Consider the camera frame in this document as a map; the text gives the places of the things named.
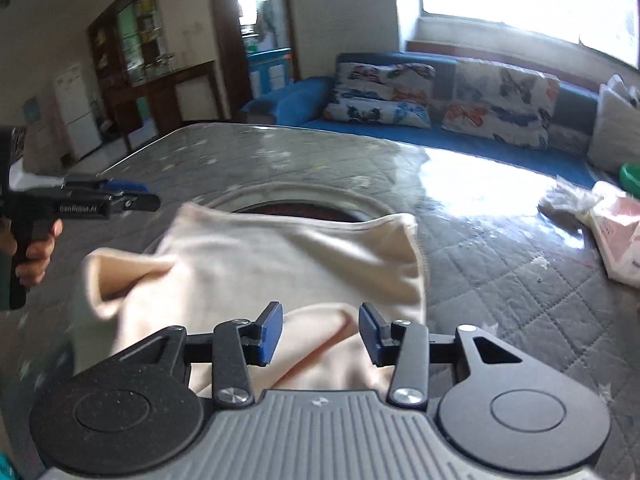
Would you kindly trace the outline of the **person's left hand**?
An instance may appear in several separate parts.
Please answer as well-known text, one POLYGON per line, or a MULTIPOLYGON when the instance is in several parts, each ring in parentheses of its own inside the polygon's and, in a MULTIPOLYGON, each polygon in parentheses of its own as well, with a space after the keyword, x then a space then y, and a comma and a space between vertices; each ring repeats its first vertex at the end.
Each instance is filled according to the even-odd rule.
MULTIPOLYGON (((13 257, 17 251, 17 242, 10 231, 11 222, 1 220, 1 252, 3 255, 13 257)), ((44 240, 36 240, 26 249, 27 260, 20 264, 15 275, 25 287, 39 285, 46 275, 54 252, 55 243, 63 232, 63 222, 56 220, 44 240)))

